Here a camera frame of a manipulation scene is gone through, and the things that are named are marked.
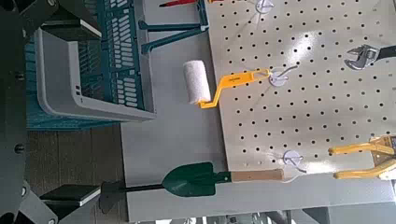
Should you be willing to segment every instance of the yellow roller handle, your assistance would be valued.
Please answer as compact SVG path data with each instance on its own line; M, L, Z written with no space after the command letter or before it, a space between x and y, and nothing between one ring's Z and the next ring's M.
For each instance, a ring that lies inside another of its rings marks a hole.
M359 151L377 151L377 152L385 153L388 155L395 154L395 150L392 147L386 147L383 145L371 144L371 143L363 143L363 144L349 145L349 146L345 146L345 147L331 147L331 148L329 148L329 152L334 155L359 152Z
M262 69L262 70L258 70L258 71L249 71L246 73L237 73L237 74L222 77L220 80L220 83L218 85L218 89L216 90L216 94L213 99L213 102L210 102L210 103L200 102L198 104L200 105L200 107L202 109L215 107L218 105L220 94L223 89L231 88L233 86L244 85L249 82L262 80L262 79L268 78L270 75L271 75L271 71L269 69Z
M396 168L396 160L392 159L377 165L373 169L360 171L341 171L334 174L336 179L363 179L374 178Z

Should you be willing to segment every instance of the wooden floor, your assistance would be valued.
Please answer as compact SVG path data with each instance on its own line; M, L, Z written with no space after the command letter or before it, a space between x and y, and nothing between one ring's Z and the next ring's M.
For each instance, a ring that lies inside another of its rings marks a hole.
M124 179L120 125L82 132L29 132L26 180L38 196L63 184ZM126 200L107 215L97 205L90 223L127 223Z

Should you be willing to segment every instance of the paint roller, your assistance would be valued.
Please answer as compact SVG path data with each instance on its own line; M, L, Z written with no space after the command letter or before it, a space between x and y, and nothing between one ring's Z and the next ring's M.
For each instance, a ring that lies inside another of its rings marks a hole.
M247 71L244 73L224 76L219 82L213 102L210 102L210 89L207 82L204 62L190 61L184 63L184 76L186 79L190 104L199 105L201 108L211 108L217 106L221 91L223 89L262 80L268 78L271 75L272 74L269 69L258 69L256 71Z

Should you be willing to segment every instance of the plastic crate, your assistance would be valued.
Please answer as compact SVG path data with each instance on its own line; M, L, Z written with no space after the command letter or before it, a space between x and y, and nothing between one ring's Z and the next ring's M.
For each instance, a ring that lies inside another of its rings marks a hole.
M142 1L139 17L143 15ZM87 8L102 27L102 41L78 43L81 94L93 99L145 110L154 113L152 93L144 101L136 36L133 0L86 1ZM143 64L150 85L149 59ZM26 46L27 118L31 130L80 130L118 123L109 119L82 119L78 116L54 116L44 112L37 101L35 45Z

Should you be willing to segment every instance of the pegboard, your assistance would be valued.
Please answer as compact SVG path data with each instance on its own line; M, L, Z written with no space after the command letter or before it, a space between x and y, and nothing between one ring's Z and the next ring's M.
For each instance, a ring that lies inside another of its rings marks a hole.
M362 71L344 63L354 59L347 51L362 44L396 44L393 1L273 3L265 15L255 0L207 6L218 83L231 73L299 65L283 87L264 80L221 94L229 169L285 168L287 150L304 156L300 167L309 174L372 167L371 153L333 156L328 148L396 133L396 62L378 61Z

